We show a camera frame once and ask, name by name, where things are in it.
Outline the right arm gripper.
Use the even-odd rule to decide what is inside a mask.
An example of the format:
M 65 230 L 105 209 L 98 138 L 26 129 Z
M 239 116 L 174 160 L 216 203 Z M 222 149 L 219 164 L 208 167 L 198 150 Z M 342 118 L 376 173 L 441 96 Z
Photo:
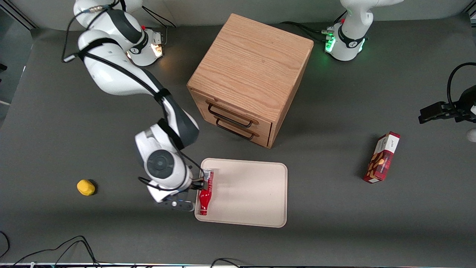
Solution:
M 201 180 L 201 181 L 194 181 L 193 186 L 191 186 L 192 190 L 202 190 L 205 187 L 208 186 L 208 182 Z M 184 201 L 184 202 L 196 202 L 196 193 L 191 192 L 189 189 L 179 191 L 179 190 L 173 190 L 173 191 L 164 191 L 164 190 L 159 190 L 158 188 L 154 187 L 153 185 L 148 185 L 147 190 L 152 196 L 153 200 L 155 202 L 165 202 L 166 200 L 169 199 L 177 199 L 179 201 Z

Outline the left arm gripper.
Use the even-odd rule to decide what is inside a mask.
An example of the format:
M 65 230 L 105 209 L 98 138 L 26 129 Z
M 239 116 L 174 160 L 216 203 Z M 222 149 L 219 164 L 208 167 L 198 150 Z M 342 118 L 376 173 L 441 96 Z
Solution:
M 451 90 L 448 90 L 448 102 L 457 110 L 454 112 L 455 122 L 476 122 L 476 86 L 464 90 L 457 101 L 452 101 Z M 447 120 L 453 118 L 449 104 L 446 102 L 435 102 L 420 110 L 419 123 L 424 124 L 434 120 Z

